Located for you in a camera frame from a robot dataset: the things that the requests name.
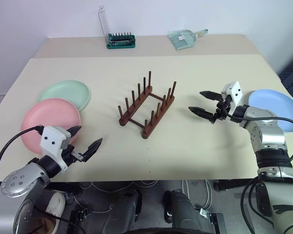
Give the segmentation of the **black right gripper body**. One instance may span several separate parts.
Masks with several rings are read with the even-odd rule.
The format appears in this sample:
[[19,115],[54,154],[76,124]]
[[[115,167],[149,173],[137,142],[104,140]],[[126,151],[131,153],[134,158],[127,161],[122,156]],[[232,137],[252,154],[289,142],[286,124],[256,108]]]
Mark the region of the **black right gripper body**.
[[221,94],[213,94],[211,99],[218,101],[216,111],[209,120],[212,124],[214,124],[217,119],[224,120],[227,117],[225,111],[229,111],[232,98],[231,95],[227,95],[225,98],[222,98]]

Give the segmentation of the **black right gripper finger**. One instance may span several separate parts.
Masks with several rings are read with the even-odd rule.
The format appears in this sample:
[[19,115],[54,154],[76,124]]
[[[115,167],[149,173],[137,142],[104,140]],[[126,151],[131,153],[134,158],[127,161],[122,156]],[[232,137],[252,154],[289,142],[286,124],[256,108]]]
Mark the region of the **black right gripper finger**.
[[212,91],[201,91],[200,94],[207,99],[223,101],[222,95]]
[[194,113],[195,115],[202,117],[207,120],[211,120],[213,117],[213,114],[210,112],[205,111],[205,109],[199,108],[199,107],[188,107],[188,109]]

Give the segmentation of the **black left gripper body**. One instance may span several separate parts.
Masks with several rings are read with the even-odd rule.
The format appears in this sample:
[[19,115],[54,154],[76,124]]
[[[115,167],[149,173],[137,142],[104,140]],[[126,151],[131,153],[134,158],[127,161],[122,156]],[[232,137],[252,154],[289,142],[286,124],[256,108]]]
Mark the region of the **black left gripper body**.
[[85,162],[85,158],[82,154],[74,151],[73,145],[68,145],[66,149],[62,151],[62,159],[66,164],[72,164],[76,161]]

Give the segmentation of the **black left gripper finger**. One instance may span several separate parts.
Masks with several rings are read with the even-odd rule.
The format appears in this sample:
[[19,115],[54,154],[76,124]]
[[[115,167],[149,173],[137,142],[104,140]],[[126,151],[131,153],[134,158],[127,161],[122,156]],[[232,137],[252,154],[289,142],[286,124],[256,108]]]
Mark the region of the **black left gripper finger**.
[[83,156],[83,162],[87,162],[98,150],[102,143],[103,138],[100,138],[96,141],[94,141],[88,149],[82,154]]
[[71,135],[71,138],[69,141],[74,141],[75,138],[76,138],[76,135],[78,134],[79,130],[81,129],[82,127],[80,125],[78,126],[73,126],[73,127],[70,127],[69,129],[67,129],[67,131],[70,133]]

